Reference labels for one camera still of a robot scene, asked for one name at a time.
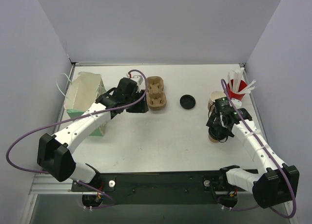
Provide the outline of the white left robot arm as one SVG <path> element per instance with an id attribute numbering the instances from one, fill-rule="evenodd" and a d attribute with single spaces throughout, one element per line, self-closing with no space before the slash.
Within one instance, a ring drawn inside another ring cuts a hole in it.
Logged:
<path id="1" fill-rule="evenodd" d="M 146 93 L 140 89 L 143 81 L 140 75 L 122 78 L 116 88 L 100 95 L 81 119 L 54 135 L 44 134 L 39 139 L 37 164 L 59 182 L 80 180 L 88 190 L 96 190 L 100 184 L 98 171 L 89 164 L 75 162 L 72 155 L 85 138 L 117 114 L 148 111 Z"/>

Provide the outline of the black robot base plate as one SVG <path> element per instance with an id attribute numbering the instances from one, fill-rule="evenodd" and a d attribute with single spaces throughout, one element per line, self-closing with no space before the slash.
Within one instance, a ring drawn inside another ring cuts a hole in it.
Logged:
<path id="1" fill-rule="evenodd" d="M 118 205 L 204 205 L 241 188 L 222 182 L 219 170 L 147 173 L 102 173 L 95 188 Z"/>

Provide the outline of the brown paper coffee cup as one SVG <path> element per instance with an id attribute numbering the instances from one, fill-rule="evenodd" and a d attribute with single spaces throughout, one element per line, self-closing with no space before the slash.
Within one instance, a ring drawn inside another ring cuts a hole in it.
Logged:
<path id="1" fill-rule="evenodd" d="M 213 142 L 213 143 L 219 143 L 219 140 L 213 139 L 210 135 L 208 135 L 208 138 L 209 138 L 209 140 L 210 140 L 211 142 Z"/>

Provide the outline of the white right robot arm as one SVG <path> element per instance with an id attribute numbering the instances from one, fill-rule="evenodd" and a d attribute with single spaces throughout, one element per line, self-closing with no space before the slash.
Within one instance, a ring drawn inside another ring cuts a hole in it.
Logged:
<path id="1" fill-rule="evenodd" d="M 222 168 L 221 183 L 224 187 L 238 187 L 250 192 L 261 208 L 295 199 L 298 169 L 288 166 L 274 153 L 246 109 L 235 109 L 225 97 L 216 99 L 206 125 L 209 136 L 215 141 L 237 138 L 258 171 L 252 174 L 235 165 Z"/>

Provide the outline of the black plastic cup lid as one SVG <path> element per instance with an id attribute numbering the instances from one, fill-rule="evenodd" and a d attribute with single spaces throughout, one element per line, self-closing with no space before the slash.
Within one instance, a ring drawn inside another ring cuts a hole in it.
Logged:
<path id="1" fill-rule="evenodd" d="M 224 143 L 228 140 L 227 130 L 223 127 L 219 128 L 218 131 L 210 131 L 208 130 L 208 134 L 215 140 L 219 140 L 219 142 Z"/>

